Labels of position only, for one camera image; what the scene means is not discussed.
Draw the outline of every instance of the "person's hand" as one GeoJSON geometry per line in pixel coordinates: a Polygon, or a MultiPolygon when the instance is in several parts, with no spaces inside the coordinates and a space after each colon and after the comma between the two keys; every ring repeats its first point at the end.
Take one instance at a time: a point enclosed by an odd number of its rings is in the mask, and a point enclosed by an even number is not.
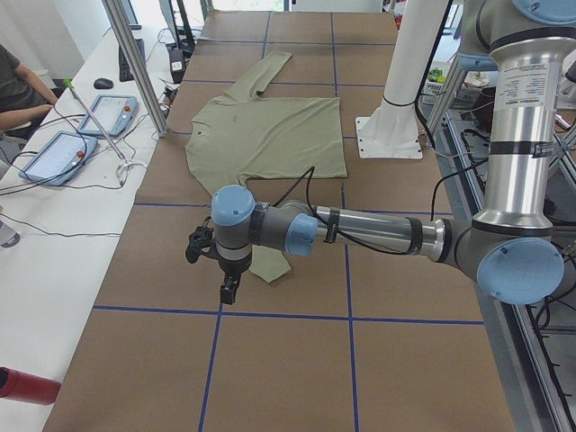
{"type": "Polygon", "coordinates": [[[45,103],[44,105],[39,105],[36,108],[34,108],[35,111],[35,118],[38,117],[45,117],[50,110],[52,109],[52,105],[50,105],[49,103],[45,103]]]}
{"type": "Polygon", "coordinates": [[[41,105],[40,107],[42,108],[42,114],[46,115],[51,111],[51,109],[54,107],[54,105],[50,105],[49,103],[45,103],[44,105],[41,105]]]}

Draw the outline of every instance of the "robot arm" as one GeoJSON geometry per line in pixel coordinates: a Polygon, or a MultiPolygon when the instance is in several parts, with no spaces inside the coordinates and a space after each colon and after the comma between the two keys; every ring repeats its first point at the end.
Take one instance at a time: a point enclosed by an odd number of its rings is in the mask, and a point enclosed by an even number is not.
{"type": "Polygon", "coordinates": [[[462,270],[489,295],[512,303],[536,302],[563,277],[563,259],[542,238],[517,238],[474,230],[468,221],[422,221],[408,217],[255,202],[238,185],[213,197],[211,219],[189,238],[186,257],[217,259],[224,271],[220,301],[233,304],[240,277],[249,269],[252,245],[308,256],[316,241],[369,247],[391,255],[422,255],[462,270]]]}
{"type": "Polygon", "coordinates": [[[472,222],[422,222],[301,202],[276,208],[226,186],[212,200],[214,229],[199,227],[186,252],[191,262],[200,255],[218,259],[226,275],[223,302],[235,300],[251,245],[308,255],[317,239],[427,256],[460,269],[502,302],[537,302],[555,290],[564,265],[550,244],[543,204],[560,71],[576,49],[576,2],[468,0],[463,19],[463,54],[490,53],[499,67],[484,206],[472,222]]]}

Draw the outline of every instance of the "gray t-shirt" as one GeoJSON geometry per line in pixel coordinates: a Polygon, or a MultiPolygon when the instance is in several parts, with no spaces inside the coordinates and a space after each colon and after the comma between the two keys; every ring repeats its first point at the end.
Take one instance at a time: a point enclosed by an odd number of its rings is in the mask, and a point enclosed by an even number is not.
{"type": "Polygon", "coordinates": [[[20,60],[0,44],[0,113],[48,103],[14,73],[19,65],[20,60]]]}

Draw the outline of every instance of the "red cylinder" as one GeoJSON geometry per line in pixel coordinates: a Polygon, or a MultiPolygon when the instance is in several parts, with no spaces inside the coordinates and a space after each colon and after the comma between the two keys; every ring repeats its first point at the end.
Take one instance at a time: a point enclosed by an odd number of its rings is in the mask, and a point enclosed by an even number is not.
{"type": "Polygon", "coordinates": [[[59,390],[59,382],[0,367],[0,398],[50,405],[59,390]]]}

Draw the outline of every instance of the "person's arm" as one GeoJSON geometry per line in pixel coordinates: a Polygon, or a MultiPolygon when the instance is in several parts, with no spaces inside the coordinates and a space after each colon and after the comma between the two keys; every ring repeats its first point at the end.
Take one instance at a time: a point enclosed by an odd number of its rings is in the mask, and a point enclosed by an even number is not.
{"type": "Polygon", "coordinates": [[[48,114],[51,109],[52,105],[46,103],[45,105],[35,106],[25,110],[0,112],[0,131],[7,131],[34,119],[42,118],[48,114]]]}
{"type": "Polygon", "coordinates": [[[42,80],[39,79],[38,76],[32,70],[30,70],[22,63],[18,65],[18,67],[14,70],[14,73],[23,82],[28,84],[28,86],[32,87],[36,91],[36,93],[38,93],[40,96],[46,99],[49,104],[53,105],[58,100],[56,95],[53,94],[52,91],[49,88],[47,88],[44,83],[42,83],[42,80]]]}

